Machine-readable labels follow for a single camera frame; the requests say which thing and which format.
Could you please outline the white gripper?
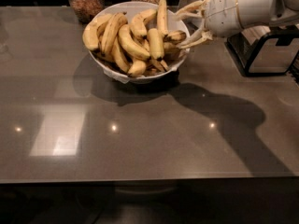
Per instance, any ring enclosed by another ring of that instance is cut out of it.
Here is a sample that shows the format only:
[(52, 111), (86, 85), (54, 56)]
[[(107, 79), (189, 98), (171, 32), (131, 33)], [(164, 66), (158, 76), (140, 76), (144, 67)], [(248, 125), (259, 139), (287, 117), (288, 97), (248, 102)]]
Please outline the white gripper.
[(190, 37), (177, 44), (179, 49), (188, 49), (217, 37), (229, 37), (241, 31), (237, 15), (237, 0), (197, 0), (175, 13), (177, 21), (205, 17), (206, 29), (198, 29)]

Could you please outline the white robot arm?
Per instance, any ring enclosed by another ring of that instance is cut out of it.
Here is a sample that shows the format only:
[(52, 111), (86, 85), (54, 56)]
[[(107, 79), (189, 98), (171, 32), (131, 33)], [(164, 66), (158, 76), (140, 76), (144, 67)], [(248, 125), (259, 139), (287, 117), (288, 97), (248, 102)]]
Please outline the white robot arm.
[(188, 49), (254, 26), (294, 25), (299, 21), (299, 0), (197, 0), (179, 9), (175, 18), (201, 20), (198, 29), (178, 44)]

